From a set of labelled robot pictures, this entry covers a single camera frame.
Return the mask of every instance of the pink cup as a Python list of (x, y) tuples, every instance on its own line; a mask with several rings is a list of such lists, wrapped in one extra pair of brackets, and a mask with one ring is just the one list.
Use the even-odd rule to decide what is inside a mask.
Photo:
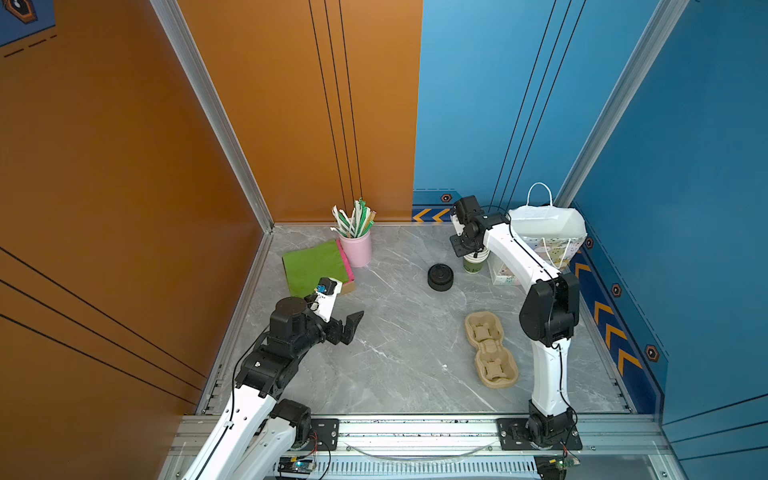
[(339, 235), (344, 253), (349, 258), (349, 265), (355, 268), (368, 265), (373, 257), (371, 230), (360, 238), (347, 238)]

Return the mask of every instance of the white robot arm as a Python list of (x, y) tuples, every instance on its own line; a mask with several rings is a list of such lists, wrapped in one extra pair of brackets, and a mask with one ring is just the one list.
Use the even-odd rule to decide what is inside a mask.
[[(312, 295), (303, 299), (291, 296), (275, 305), (269, 330), (253, 343), (233, 379), (224, 412), (183, 480), (261, 480), (273, 471), (282, 454), (294, 444), (306, 442), (309, 407), (277, 400), (312, 346), (325, 341), (334, 345), (352, 342), (363, 312), (347, 316), (345, 324), (331, 317), (341, 286), (338, 280), (322, 278)], [(243, 457), (267, 418), (256, 443)]]
[(520, 312), (520, 324), (531, 339), (534, 358), (528, 431), (540, 447), (569, 440), (575, 421), (566, 386), (567, 364), (568, 347), (578, 324), (578, 279), (543, 261), (501, 214), (487, 215), (475, 197), (455, 203), (451, 222), (457, 233), (451, 237), (457, 256), (487, 248), (502, 259), (528, 294)]

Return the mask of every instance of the orange panel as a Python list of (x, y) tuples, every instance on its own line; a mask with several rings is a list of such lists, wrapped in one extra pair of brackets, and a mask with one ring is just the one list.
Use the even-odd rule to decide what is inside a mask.
[(260, 228), (152, 7), (55, 7), (2, 59), (0, 247), (206, 376)]
[(180, 5), (275, 221), (410, 218), (421, 1)]
[(346, 43), (349, 83), (341, 74), (339, 83), (347, 128), (352, 112), (346, 102), (352, 92), (363, 195), (378, 212), (377, 220), (410, 221), (422, 2), (342, 0), (341, 15), (339, 2), (327, 5), (336, 66), (341, 61), (342, 69), (344, 45), (337, 38)]
[(55, 14), (0, 57), (0, 315), (141, 380), (0, 318), (2, 477), (154, 478), (262, 232), (150, 3)]
[(2, 318), (0, 363), (3, 478), (156, 478), (194, 408)]

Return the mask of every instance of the black line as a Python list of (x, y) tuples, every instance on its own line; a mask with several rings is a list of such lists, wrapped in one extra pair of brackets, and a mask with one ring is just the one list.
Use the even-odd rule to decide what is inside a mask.
[(754, 396), (751, 399), (740, 400), (739, 402), (730, 403), (729, 405), (723, 405), (721, 407), (717, 407), (716, 409), (707, 410), (706, 412), (694, 413), (693, 415), (689, 415), (687, 417), (683, 417), (682, 419), (672, 420), (671, 422), (663, 423), (662, 425), (664, 425), (664, 426), (672, 425), (673, 423), (682, 422), (683, 420), (692, 419), (693, 417), (698, 417), (699, 415), (706, 415), (707, 413), (712, 413), (712, 412), (716, 412), (717, 410), (727, 409), (727, 408), (730, 408), (732, 406), (741, 405), (742, 403), (751, 402), (753, 400), (759, 400), (759, 399), (762, 399), (763, 397), (767, 397), (767, 396), (768, 396), (768, 393), (764, 393), (762, 395)]
[(763, 420), (762, 422), (750, 423), (749, 425), (742, 425), (741, 427), (733, 427), (731, 429), (718, 430), (717, 432), (703, 433), (702, 435), (696, 435), (694, 437), (688, 437), (687, 439), (673, 440), (670, 443), (678, 443), (678, 442), (685, 442), (687, 440), (700, 439), (701, 437), (708, 437), (710, 435), (717, 435), (718, 433), (732, 432), (733, 430), (746, 429), (746, 428), (749, 428), (749, 427), (754, 427), (754, 426), (762, 425), (763, 423), (768, 423), (768, 420)]
[(190, 402), (189, 400), (187, 400), (187, 399), (185, 399), (185, 398), (183, 398), (183, 397), (180, 397), (180, 396), (176, 395), (176, 394), (175, 394), (175, 393), (173, 393), (173, 392), (168, 392), (166, 389), (164, 389), (164, 388), (162, 388), (162, 387), (159, 387), (159, 386), (157, 386), (157, 385), (155, 385), (155, 384), (153, 384), (153, 383), (150, 383), (150, 382), (148, 382), (147, 380), (144, 380), (144, 379), (140, 379), (140, 378), (139, 378), (139, 377), (137, 377), (136, 375), (133, 375), (133, 374), (131, 374), (131, 373), (128, 373), (128, 372), (126, 372), (126, 371), (125, 371), (125, 370), (123, 370), (123, 369), (119, 369), (118, 367), (116, 367), (116, 366), (114, 366), (114, 365), (111, 365), (110, 363), (106, 363), (104, 360), (98, 359), (98, 358), (96, 358), (96, 357), (95, 357), (95, 356), (93, 356), (93, 355), (88, 355), (86, 352), (83, 352), (82, 350), (76, 349), (76, 348), (74, 348), (73, 346), (71, 346), (71, 345), (68, 345), (68, 344), (66, 344), (66, 343), (62, 342), (61, 340), (56, 340), (56, 339), (55, 339), (55, 338), (53, 338), (52, 336), (49, 336), (49, 335), (45, 335), (43, 332), (41, 332), (41, 331), (39, 331), (39, 330), (35, 330), (35, 329), (33, 329), (32, 327), (30, 327), (30, 326), (26, 326), (24, 323), (21, 323), (21, 322), (19, 322), (19, 321), (17, 321), (17, 320), (14, 320), (14, 319), (12, 319), (10, 316), (7, 316), (7, 315), (3, 315), (2, 313), (0, 313), (0, 316), (1, 316), (2, 318), (4, 318), (4, 319), (8, 320), (8, 321), (9, 321), (9, 322), (11, 322), (11, 323), (15, 323), (15, 324), (16, 324), (16, 325), (18, 325), (18, 326), (23, 326), (24, 328), (26, 328), (26, 329), (27, 329), (27, 330), (29, 330), (30, 332), (34, 332), (34, 333), (37, 333), (39, 336), (43, 336), (43, 337), (45, 337), (45, 338), (47, 338), (47, 339), (49, 339), (49, 340), (52, 340), (52, 341), (54, 341), (54, 342), (58, 343), (59, 345), (65, 346), (65, 347), (67, 347), (67, 348), (68, 348), (68, 349), (70, 349), (70, 350), (74, 350), (75, 352), (77, 352), (77, 353), (80, 353), (81, 355), (87, 356), (89, 359), (92, 359), (92, 360), (96, 360), (97, 362), (99, 362), (99, 363), (100, 363), (100, 364), (102, 364), (102, 365), (106, 365), (106, 366), (108, 366), (108, 367), (109, 367), (109, 368), (111, 368), (111, 369), (115, 369), (115, 370), (117, 370), (117, 371), (118, 371), (118, 372), (120, 372), (120, 373), (124, 373), (125, 375), (128, 375), (128, 376), (130, 376), (132, 379), (136, 379), (136, 380), (138, 380), (139, 382), (142, 382), (142, 383), (146, 383), (146, 384), (147, 384), (147, 385), (149, 385), (149, 386), (153, 386), (154, 388), (156, 388), (156, 389), (158, 389), (158, 390), (160, 390), (160, 391), (162, 391), (162, 392), (166, 392), (168, 395), (172, 395), (172, 396), (176, 397), (176, 398), (177, 398), (177, 399), (179, 399), (179, 400), (184, 400), (186, 403), (189, 403), (189, 404), (191, 404), (191, 405), (193, 405), (193, 406), (196, 406), (196, 405), (197, 405), (195, 402)]
[(317, 29), (315, 28), (315, 15), (312, 13), (312, 1), (306, 0), (310, 6), (310, 18), (312, 19), (312, 31), (315, 32), (315, 46), (317, 47), (317, 62), (320, 64), (320, 78), (323, 80), (323, 93), (326, 95), (326, 108), (328, 109), (328, 124), (331, 126), (331, 140), (333, 140), (333, 153), (336, 155), (336, 169), (339, 171), (339, 185), (341, 186), (341, 198), (346, 206), (346, 195), (344, 194), (344, 182), (341, 179), (341, 165), (339, 165), (339, 152), (336, 150), (336, 135), (333, 134), (333, 122), (331, 121), (331, 107), (328, 103), (328, 91), (326, 90), (326, 78), (323, 75), (323, 61), (320, 59), (320, 44), (317, 42)]
[(341, 117), (341, 135), (344, 138), (344, 154), (346, 155), (346, 173), (349, 174), (349, 191), (352, 192), (352, 200), (355, 200), (355, 187), (352, 183), (352, 167), (349, 165), (349, 151), (346, 148), (346, 128), (344, 127), (344, 112), (341, 110), (341, 94), (339, 93), (339, 76), (336, 74), (336, 56), (333, 54), (333, 36), (331, 36), (331, 21), (328, 18), (328, 2), (323, 0), (326, 6), (326, 25), (328, 25), (328, 41), (331, 44), (331, 61), (333, 61), (333, 78), (336, 80), (336, 98), (339, 100), (339, 117)]
[(357, 181), (360, 184), (360, 196), (362, 197), (362, 175), (360, 174), (360, 155), (357, 151), (357, 130), (355, 129), (355, 108), (352, 106), (352, 82), (349, 81), (349, 60), (346, 58), (346, 36), (344, 35), (344, 15), (341, 12), (341, 0), (339, 0), (339, 18), (341, 18), (341, 39), (344, 43), (344, 65), (346, 66), (346, 86), (349, 87), (349, 110), (352, 112), (352, 135), (355, 139), (355, 159), (357, 161)]
[(552, 57), (554, 57), (554, 51), (558, 49), (558, 42), (560, 41), (560, 34), (563, 31), (563, 25), (565, 25), (565, 19), (568, 17), (568, 12), (571, 10), (571, 3), (573, 0), (568, 0), (568, 7), (565, 9), (565, 15), (563, 15), (563, 21), (560, 22), (560, 29), (558, 30), (558, 36), (554, 38), (554, 45), (552, 45), (552, 52), (549, 54), (549, 60), (547, 60), (547, 67), (544, 69), (544, 74), (541, 76), (541, 82), (538, 84), (538, 91), (536, 92), (536, 98), (533, 100), (533, 107), (531, 107), (531, 113), (528, 116), (528, 121), (525, 123), (525, 129), (523, 130), (523, 135), (520, 137), (520, 144), (518, 145), (518, 151), (515, 153), (515, 161), (512, 162), (512, 168), (509, 170), (509, 175), (507, 176), (507, 183), (504, 185), (504, 190), (502, 191), (502, 197), (498, 199), (498, 204), (501, 205), (504, 201), (504, 196), (507, 193), (507, 187), (509, 187), (509, 181), (512, 179), (512, 173), (515, 171), (515, 164), (518, 162), (518, 155), (520, 154), (520, 149), (523, 146), (523, 141), (525, 140), (525, 134), (528, 133), (528, 126), (531, 124), (531, 119), (533, 118), (533, 112), (536, 110), (536, 104), (538, 103), (538, 96), (541, 93), (541, 88), (544, 87), (544, 81), (547, 79), (547, 72), (549, 71), (549, 65), (552, 63)]
[(20, 49), (18, 49), (17, 51), (12, 51), (11, 53), (9, 53), (9, 54), (7, 54), (7, 55), (3, 55), (2, 57), (3, 57), (3, 58), (8, 58), (8, 57), (10, 57), (11, 55), (16, 55), (16, 54), (17, 54), (17, 53), (19, 53), (20, 51), (24, 51), (24, 49), (23, 49), (23, 48), (20, 48)]
[(24, 35), (23, 37), (14, 38), (13, 40), (11, 40), (11, 41), (7, 41), (6, 43), (4, 43), (4, 44), (0, 45), (0, 47), (5, 47), (6, 45), (10, 45), (10, 44), (11, 44), (11, 43), (13, 43), (14, 41), (19, 41), (19, 40), (22, 40), (23, 38), (27, 38), (27, 37), (31, 37), (31, 36), (33, 36), (33, 35), (37, 35), (37, 34), (38, 34), (38, 33), (40, 33), (41, 31), (50, 30), (51, 28), (53, 28), (53, 27), (55, 27), (55, 26), (56, 26), (56, 25), (51, 25), (50, 27), (45, 27), (45, 28), (43, 28), (42, 30), (37, 30), (37, 31), (34, 31), (34, 32), (30, 33), (30, 34)]
[(155, 368), (158, 368), (158, 369), (160, 369), (160, 370), (162, 370), (162, 371), (166, 372), (168, 375), (170, 375), (170, 376), (174, 377), (175, 379), (179, 379), (179, 380), (181, 380), (182, 382), (186, 383), (186, 384), (187, 384), (187, 385), (189, 385), (190, 387), (193, 387), (193, 388), (195, 388), (195, 389), (197, 389), (197, 390), (200, 390), (201, 392), (203, 391), (202, 389), (199, 389), (199, 388), (197, 388), (196, 386), (194, 386), (194, 385), (192, 385), (191, 383), (189, 383), (187, 380), (185, 380), (185, 379), (182, 379), (181, 377), (179, 377), (179, 376), (176, 376), (176, 375), (174, 375), (174, 374), (173, 374), (173, 373), (171, 373), (171, 372), (168, 372), (168, 371), (167, 371), (166, 369), (164, 369), (163, 367), (161, 367), (161, 366), (159, 366), (159, 365), (156, 365), (156, 364), (154, 364), (154, 363), (150, 362), (149, 360), (145, 359), (143, 356), (141, 356), (141, 355), (138, 355), (137, 353), (134, 353), (134, 352), (132, 352), (131, 350), (129, 350), (129, 349), (127, 349), (127, 348), (125, 348), (124, 346), (122, 346), (121, 344), (119, 344), (119, 343), (115, 342), (114, 340), (112, 340), (112, 339), (109, 339), (109, 338), (107, 338), (106, 336), (103, 336), (103, 335), (101, 335), (99, 332), (96, 332), (95, 330), (93, 330), (93, 329), (91, 329), (91, 328), (87, 327), (86, 325), (83, 325), (82, 323), (80, 323), (80, 322), (78, 322), (77, 320), (75, 320), (75, 319), (71, 318), (70, 316), (67, 316), (67, 315), (63, 314), (62, 312), (59, 312), (58, 310), (56, 310), (56, 309), (55, 309), (55, 308), (53, 308), (52, 306), (50, 306), (50, 305), (48, 305), (48, 304), (46, 304), (46, 303), (43, 303), (41, 300), (38, 300), (38, 299), (34, 298), (34, 297), (33, 297), (32, 295), (30, 295), (29, 293), (26, 293), (26, 292), (24, 292), (24, 291), (22, 291), (22, 290), (20, 290), (20, 289), (16, 288), (15, 286), (11, 285), (10, 283), (6, 282), (5, 280), (3, 280), (3, 279), (0, 279), (0, 283), (2, 283), (3, 285), (5, 285), (5, 286), (7, 286), (7, 287), (9, 287), (9, 288), (12, 288), (13, 290), (15, 290), (15, 291), (19, 292), (21, 295), (23, 295), (23, 296), (26, 296), (27, 298), (29, 298), (30, 300), (34, 300), (36, 303), (38, 303), (38, 304), (40, 304), (40, 305), (44, 306), (44, 307), (45, 307), (45, 308), (47, 308), (48, 310), (51, 310), (52, 312), (54, 312), (54, 313), (57, 313), (57, 314), (58, 314), (58, 315), (60, 315), (60, 316), (63, 316), (65, 319), (69, 320), (70, 322), (73, 322), (74, 324), (81, 326), (82, 328), (86, 329), (88, 332), (91, 332), (91, 333), (93, 333), (94, 335), (96, 335), (96, 336), (99, 336), (100, 338), (107, 340), (107, 341), (108, 341), (109, 343), (111, 343), (112, 345), (115, 345), (116, 347), (118, 347), (118, 348), (121, 348), (121, 349), (125, 350), (126, 352), (130, 353), (131, 355), (135, 356), (136, 358), (138, 358), (138, 359), (142, 359), (142, 360), (144, 360), (146, 363), (149, 363), (150, 365), (152, 365), (153, 367), (155, 367)]
[(515, 180), (515, 186), (512, 188), (512, 193), (509, 194), (509, 200), (507, 201), (507, 208), (509, 208), (509, 204), (512, 202), (512, 197), (515, 195), (515, 189), (518, 187), (518, 182), (520, 181), (520, 176), (523, 173), (523, 168), (525, 168), (525, 162), (528, 159), (528, 154), (531, 153), (531, 146), (533, 146), (534, 140), (536, 140), (536, 134), (538, 133), (538, 127), (541, 125), (541, 119), (544, 118), (544, 112), (547, 110), (547, 105), (549, 104), (549, 98), (552, 96), (552, 91), (554, 90), (554, 84), (558, 81), (558, 76), (560, 75), (560, 69), (563, 67), (563, 62), (565, 61), (565, 55), (568, 54), (568, 48), (571, 47), (571, 40), (574, 38), (574, 33), (576, 33), (576, 27), (578, 27), (578, 21), (581, 20), (581, 13), (584, 11), (584, 6), (587, 4), (587, 0), (584, 0), (584, 3), (581, 4), (581, 10), (578, 12), (578, 17), (576, 17), (576, 23), (574, 23), (574, 29), (571, 30), (571, 37), (568, 39), (568, 43), (565, 45), (565, 51), (563, 52), (563, 58), (560, 59), (560, 64), (558, 65), (558, 72), (554, 74), (554, 80), (552, 81), (552, 86), (549, 88), (549, 93), (547, 94), (547, 101), (544, 102), (544, 108), (541, 109), (541, 116), (538, 118), (538, 123), (536, 124), (536, 129), (533, 130), (533, 137), (531, 137), (531, 143), (528, 144), (528, 149), (525, 151), (525, 157), (523, 158), (523, 163), (520, 166), (520, 171), (518, 172), (518, 178)]
[[(515, 137), (515, 131), (518, 129), (518, 122), (520, 121), (520, 114), (523, 112), (523, 105), (525, 105), (525, 98), (528, 96), (528, 89), (531, 87), (531, 80), (533, 80), (533, 72), (536, 70), (536, 64), (538, 63), (538, 56), (541, 54), (541, 47), (544, 45), (544, 39), (547, 36), (547, 30), (549, 30), (549, 22), (552, 20), (552, 13), (554, 12), (554, 6), (558, 3), (558, 0), (552, 2), (552, 10), (549, 11), (549, 18), (547, 18), (547, 26), (544, 28), (544, 34), (541, 36), (541, 42), (538, 44), (538, 51), (536, 52), (536, 60), (533, 62), (533, 68), (531, 68), (531, 75), (528, 77), (528, 84), (525, 85), (525, 93), (523, 94), (523, 100), (520, 102), (520, 110), (518, 110), (518, 117), (515, 119), (515, 127), (512, 128), (512, 135), (509, 136), (509, 144), (507, 144), (507, 153), (504, 154), (504, 161), (502, 161), (502, 168), (498, 171), (498, 179), (496, 179), (496, 186), (493, 188), (493, 196), (489, 202), (493, 205), (493, 200), (496, 198), (496, 190), (498, 189), (498, 182), (502, 181), (502, 175), (504, 173), (504, 166), (507, 163), (507, 156), (509, 155), (509, 148), (512, 146), (512, 138)], [(512, 163), (512, 170), (515, 169), (515, 164)]]
[(204, 379), (208, 378), (208, 377), (206, 377), (205, 375), (203, 375), (202, 373), (200, 373), (200, 372), (198, 372), (197, 370), (193, 369), (191, 366), (189, 366), (189, 365), (187, 365), (186, 363), (182, 362), (181, 360), (179, 360), (179, 359), (178, 359), (178, 358), (176, 358), (175, 356), (173, 356), (173, 355), (171, 355), (170, 353), (166, 352), (165, 350), (163, 350), (163, 349), (162, 349), (162, 348), (160, 348), (159, 346), (157, 346), (157, 345), (155, 345), (154, 343), (150, 342), (148, 339), (146, 339), (146, 338), (145, 338), (145, 337), (143, 337), (142, 335), (139, 335), (139, 334), (138, 334), (136, 331), (132, 330), (132, 329), (131, 329), (131, 328), (129, 328), (127, 325), (125, 325), (125, 324), (123, 324), (123, 323), (120, 323), (120, 322), (118, 322), (118, 321), (117, 321), (117, 320), (116, 320), (114, 317), (112, 317), (112, 316), (110, 316), (110, 315), (106, 314), (106, 312), (105, 312), (105, 311), (98, 309), (98, 308), (97, 308), (97, 307), (96, 307), (96, 306), (95, 306), (93, 303), (90, 303), (90, 302), (88, 302), (86, 299), (84, 299), (83, 297), (79, 296), (78, 294), (76, 294), (75, 292), (73, 292), (72, 290), (70, 290), (69, 288), (67, 288), (66, 286), (64, 286), (64, 285), (61, 285), (61, 284), (60, 284), (59, 282), (57, 282), (56, 280), (53, 280), (51, 277), (49, 277), (48, 275), (44, 274), (44, 273), (43, 273), (43, 272), (41, 272), (40, 270), (38, 270), (38, 269), (34, 268), (34, 267), (33, 267), (32, 265), (30, 265), (29, 263), (26, 263), (24, 260), (22, 260), (22, 259), (18, 258), (18, 257), (17, 257), (16, 255), (14, 255), (13, 253), (11, 253), (11, 252), (7, 251), (5, 248), (3, 248), (3, 247), (0, 247), (0, 251), (2, 251), (3, 253), (6, 253), (6, 254), (8, 254), (8, 255), (9, 255), (10, 257), (12, 257), (14, 260), (18, 261), (19, 263), (21, 263), (22, 265), (26, 266), (26, 267), (27, 267), (27, 268), (29, 268), (30, 270), (33, 270), (35, 273), (37, 273), (38, 275), (42, 276), (42, 277), (43, 277), (43, 278), (45, 278), (47, 281), (49, 281), (49, 282), (53, 283), (54, 285), (56, 285), (56, 286), (57, 286), (57, 287), (59, 287), (60, 289), (64, 290), (66, 293), (69, 293), (69, 294), (70, 294), (70, 295), (72, 295), (74, 298), (76, 298), (76, 299), (80, 300), (82, 303), (85, 303), (86, 305), (88, 305), (89, 307), (91, 307), (93, 310), (96, 310), (97, 312), (99, 312), (101, 315), (104, 315), (104, 316), (106, 316), (108, 319), (112, 320), (113, 322), (115, 322), (115, 323), (116, 323), (116, 324), (118, 324), (119, 326), (123, 327), (123, 328), (124, 328), (124, 329), (126, 329), (127, 331), (129, 331), (129, 332), (133, 333), (135, 336), (139, 337), (139, 338), (140, 338), (140, 339), (142, 339), (143, 341), (145, 341), (145, 342), (149, 343), (149, 344), (150, 344), (150, 345), (152, 345), (154, 348), (156, 348), (156, 349), (160, 350), (162, 353), (165, 353), (165, 354), (166, 354), (166, 355), (168, 355), (170, 358), (172, 358), (172, 359), (176, 360), (177, 362), (179, 362), (181, 365), (183, 365), (183, 366), (186, 366), (188, 369), (192, 370), (193, 372), (195, 372), (195, 373), (196, 373), (196, 374), (198, 374), (199, 376), (203, 377)]
[(752, 447), (751, 449), (731, 450), (730, 452), (710, 453), (709, 455), (698, 455), (696, 457), (679, 458), (678, 461), (682, 462), (683, 460), (694, 460), (696, 458), (717, 457), (718, 455), (728, 455), (730, 453), (741, 453), (741, 452), (752, 452), (753, 450), (762, 450), (762, 449), (768, 449), (768, 445), (763, 445), (762, 447)]

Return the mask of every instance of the green cloth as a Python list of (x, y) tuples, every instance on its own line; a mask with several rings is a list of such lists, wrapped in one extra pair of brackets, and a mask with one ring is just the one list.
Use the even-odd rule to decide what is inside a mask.
[(324, 276), (335, 278), (342, 284), (349, 282), (335, 240), (317, 247), (298, 250), (283, 255), (288, 290), (292, 296), (305, 297), (315, 291), (317, 282)]

